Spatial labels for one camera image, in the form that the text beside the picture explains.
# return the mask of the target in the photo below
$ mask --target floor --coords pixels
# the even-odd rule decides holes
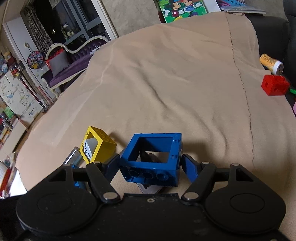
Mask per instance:
[[[245,3],[266,11],[268,16],[287,19],[284,13],[283,0],[245,0]]]
[[[20,139],[20,141],[18,142],[16,148],[15,148],[15,153],[18,154],[20,149],[22,148],[23,144],[25,143],[25,141],[28,139],[28,136],[30,134],[30,132],[33,130],[34,126],[37,124],[37,122],[40,120],[40,118],[45,115],[44,113],[40,112],[35,120],[32,122],[32,124],[30,125],[30,127],[28,128],[27,132],[22,136],[22,138]]]

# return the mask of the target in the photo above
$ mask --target cartoon poster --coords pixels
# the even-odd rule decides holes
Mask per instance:
[[[196,0],[158,0],[167,23],[180,18],[207,14],[203,1]]]
[[[29,126],[42,110],[28,89],[17,78],[7,74],[0,78],[0,96],[7,106]]]

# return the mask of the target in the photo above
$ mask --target dartboard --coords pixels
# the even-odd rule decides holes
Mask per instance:
[[[44,55],[40,51],[33,51],[28,59],[27,64],[31,69],[38,69],[44,62]]]

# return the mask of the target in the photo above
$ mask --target blanket seam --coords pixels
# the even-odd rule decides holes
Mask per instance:
[[[226,16],[226,14],[228,13],[225,13],[225,18],[226,18],[226,21],[227,21],[227,24],[228,24],[228,29],[229,29],[229,35],[230,35],[230,42],[231,42],[231,48],[232,48],[232,56],[233,56],[233,62],[234,62],[234,65],[235,67],[237,68],[238,72],[239,72],[239,77],[241,79],[241,82],[242,82],[242,88],[244,90],[244,95],[245,95],[245,98],[246,98],[246,103],[247,103],[247,106],[248,106],[248,112],[249,112],[249,119],[250,119],[250,132],[251,132],[251,143],[252,143],[252,154],[253,154],[253,158],[252,158],[252,164],[253,164],[253,168],[255,168],[254,166],[254,143],[253,143],[253,133],[252,133],[252,127],[251,127],[251,124],[252,124],[252,120],[251,120],[251,112],[250,112],[250,107],[249,107],[249,102],[248,102],[248,99],[247,99],[247,95],[246,95],[246,90],[244,88],[244,82],[242,80],[242,75],[241,75],[241,72],[239,70],[239,68],[237,67],[236,63],[235,63],[235,57],[234,57],[234,48],[233,48],[233,42],[232,42],[232,36],[231,36],[231,31],[230,31],[230,25],[229,25],[229,21],[228,21],[228,18]]]

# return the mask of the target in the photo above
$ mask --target red toy block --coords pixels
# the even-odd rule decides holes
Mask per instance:
[[[283,76],[265,75],[261,87],[269,96],[284,95],[288,91],[290,84]]]

